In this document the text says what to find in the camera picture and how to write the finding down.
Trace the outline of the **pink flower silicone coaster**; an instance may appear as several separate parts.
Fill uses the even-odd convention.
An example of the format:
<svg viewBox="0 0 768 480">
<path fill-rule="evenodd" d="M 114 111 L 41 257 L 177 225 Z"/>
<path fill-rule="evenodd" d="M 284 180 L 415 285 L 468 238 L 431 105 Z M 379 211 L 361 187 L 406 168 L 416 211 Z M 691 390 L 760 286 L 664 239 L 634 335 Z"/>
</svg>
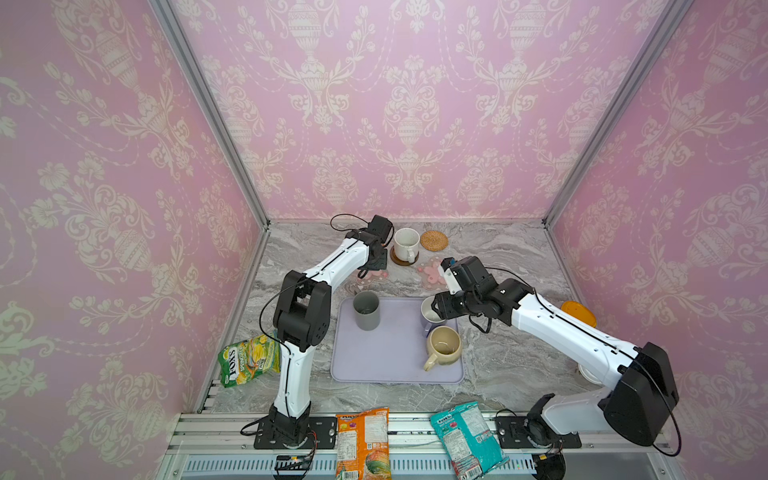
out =
<svg viewBox="0 0 768 480">
<path fill-rule="evenodd" d="M 442 290 L 446 282 L 440 273 L 441 258 L 433 257 L 417 266 L 417 272 L 426 290 Z"/>
</svg>

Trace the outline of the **white mug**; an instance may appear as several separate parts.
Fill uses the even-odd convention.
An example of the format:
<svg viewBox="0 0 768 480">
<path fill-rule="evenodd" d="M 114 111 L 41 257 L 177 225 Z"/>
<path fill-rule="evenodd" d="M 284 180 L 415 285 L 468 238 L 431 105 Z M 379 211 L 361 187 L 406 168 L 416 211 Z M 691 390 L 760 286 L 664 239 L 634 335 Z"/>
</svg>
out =
<svg viewBox="0 0 768 480">
<path fill-rule="evenodd" d="M 420 234 L 412 228 L 400 228 L 394 234 L 394 255 L 406 264 L 413 264 L 419 255 Z"/>
</svg>

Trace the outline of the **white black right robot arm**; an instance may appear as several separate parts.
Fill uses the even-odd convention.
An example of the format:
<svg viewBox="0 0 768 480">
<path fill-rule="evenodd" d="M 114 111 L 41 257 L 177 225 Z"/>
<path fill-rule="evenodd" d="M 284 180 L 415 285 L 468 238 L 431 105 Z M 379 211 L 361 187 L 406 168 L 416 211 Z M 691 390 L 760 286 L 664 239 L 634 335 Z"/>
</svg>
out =
<svg viewBox="0 0 768 480">
<path fill-rule="evenodd" d="M 436 294 L 430 308 L 442 319 L 484 316 L 533 335 L 597 378 L 600 389 L 569 396 L 546 394 L 524 425 L 532 443 L 612 430 L 651 447 L 679 401 L 667 354 L 648 342 L 638 347 L 601 332 L 558 309 L 532 287 L 507 279 L 493 290 Z"/>
</svg>

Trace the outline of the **beige yellow mug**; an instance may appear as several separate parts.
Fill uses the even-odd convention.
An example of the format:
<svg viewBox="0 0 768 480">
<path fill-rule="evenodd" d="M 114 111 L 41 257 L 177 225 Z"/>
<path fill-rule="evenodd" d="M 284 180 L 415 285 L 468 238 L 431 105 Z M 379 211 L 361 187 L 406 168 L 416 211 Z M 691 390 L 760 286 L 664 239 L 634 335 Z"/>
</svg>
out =
<svg viewBox="0 0 768 480">
<path fill-rule="evenodd" d="M 427 360 L 424 371 L 430 371 L 437 365 L 452 365 L 462 354 L 463 344 L 457 330 L 448 326 L 435 327 L 426 341 Z"/>
</svg>

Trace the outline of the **lavender mug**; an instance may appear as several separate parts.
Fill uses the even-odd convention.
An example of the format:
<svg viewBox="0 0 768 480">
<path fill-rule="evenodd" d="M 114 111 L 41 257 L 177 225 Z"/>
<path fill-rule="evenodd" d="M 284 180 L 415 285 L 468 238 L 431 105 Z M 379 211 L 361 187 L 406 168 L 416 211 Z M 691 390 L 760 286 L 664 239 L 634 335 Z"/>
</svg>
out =
<svg viewBox="0 0 768 480">
<path fill-rule="evenodd" d="M 435 300 L 435 296 L 429 296 L 422 301 L 421 304 L 421 324 L 424 337 L 428 337 L 432 330 L 436 327 L 445 324 L 446 320 L 442 319 L 437 312 L 432 308 L 432 303 Z"/>
</svg>

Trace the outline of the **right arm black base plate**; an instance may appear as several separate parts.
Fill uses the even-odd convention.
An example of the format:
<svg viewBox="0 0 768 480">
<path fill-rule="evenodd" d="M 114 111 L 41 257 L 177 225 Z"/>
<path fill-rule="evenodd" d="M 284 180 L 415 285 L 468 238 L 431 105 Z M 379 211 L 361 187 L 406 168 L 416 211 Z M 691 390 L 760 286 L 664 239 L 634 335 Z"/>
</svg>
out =
<svg viewBox="0 0 768 480">
<path fill-rule="evenodd" d="M 499 416 L 494 419 L 497 439 L 503 449 L 580 449 L 578 434 L 551 435 L 543 442 L 536 442 L 524 426 L 524 417 Z"/>
</svg>

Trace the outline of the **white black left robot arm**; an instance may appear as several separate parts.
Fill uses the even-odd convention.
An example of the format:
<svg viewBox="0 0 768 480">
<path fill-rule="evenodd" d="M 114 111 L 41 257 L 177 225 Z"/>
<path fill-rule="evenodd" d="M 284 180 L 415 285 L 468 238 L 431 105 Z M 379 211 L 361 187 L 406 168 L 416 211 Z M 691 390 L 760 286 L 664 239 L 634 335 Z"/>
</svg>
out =
<svg viewBox="0 0 768 480">
<path fill-rule="evenodd" d="M 333 291 L 355 272 L 384 270 L 387 243 L 386 236 L 351 231 L 315 266 L 285 275 L 273 316 L 280 380 L 267 415 L 271 431 L 284 444 L 298 446 L 309 433 L 311 370 L 316 347 L 331 323 Z"/>
</svg>

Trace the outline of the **brown wooden round coaster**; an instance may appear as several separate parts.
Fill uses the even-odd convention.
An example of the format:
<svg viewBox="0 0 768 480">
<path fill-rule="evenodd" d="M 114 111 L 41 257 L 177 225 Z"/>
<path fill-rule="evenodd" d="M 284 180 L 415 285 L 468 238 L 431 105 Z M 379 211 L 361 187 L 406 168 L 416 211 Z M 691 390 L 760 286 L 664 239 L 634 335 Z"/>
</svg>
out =
<svg viewBox="0 0 768 480">
<path fill-rule="evenodd" d="M 417 253 L 416 253 L 416 256 L 415 256 L 415 260 L 414 260 L 414 261 L 412 261 L 412 262 L 407 262 L 407 261 L 404 261 L 404 260 L 400 259 L 400 258 L 397 256 L 397 254 L 396 254 L 396 251 L 395 251 L 395 248 L 394 248 L 394 247 L 392 247 L 392 248 L 390 248 L 390 249 L 389 249 L 389 257 L 390 257 L 390 259 L 391 259 L 391 260 L 392 260 L 392 261 L 393 261 L 393 262 L 394 262 L 396 265 L 399 265 L 399 266 L 412 266 L 412 265 L 415 265 L 415 264 L 416 264 L 416 262 L 419 260 L 419 256 L 420 256 L 420 253 L 419 253 L 419 252 L 417 252 Z"/>
</svg>

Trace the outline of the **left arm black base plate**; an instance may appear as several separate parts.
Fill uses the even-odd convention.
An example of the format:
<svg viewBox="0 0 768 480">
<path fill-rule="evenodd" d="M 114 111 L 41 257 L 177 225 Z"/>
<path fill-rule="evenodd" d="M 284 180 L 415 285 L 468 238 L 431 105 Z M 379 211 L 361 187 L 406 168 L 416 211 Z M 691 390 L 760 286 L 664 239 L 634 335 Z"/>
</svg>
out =
<svg viewBox="0 0 768 480">
<path fill-rule="evenodd" d="M 305 437 L 302 440 L 290 440 L 281 434 L 266 418 L 255 424 L 253 448 L 255 450 L 285 450 L 317 448 L 333 450 L 337 442 L 337 418 L 331 416 L 309 416 L 302 422 L 305 426 Z"/>
</svg>

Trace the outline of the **grey mug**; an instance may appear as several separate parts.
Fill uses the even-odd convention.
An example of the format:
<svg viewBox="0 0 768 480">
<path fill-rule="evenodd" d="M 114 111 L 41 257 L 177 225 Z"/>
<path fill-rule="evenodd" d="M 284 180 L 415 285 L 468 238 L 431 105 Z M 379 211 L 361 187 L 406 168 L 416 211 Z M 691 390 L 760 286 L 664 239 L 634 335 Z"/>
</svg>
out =
<svg viewBox="0 0 768 480">
<path fill-rule="evenodd" d="M 380 324 L 380 299 L 372 291 L 362 291 L 353 299 L 356 325 L 363 331 L 373 331 Z"/>
</svg>

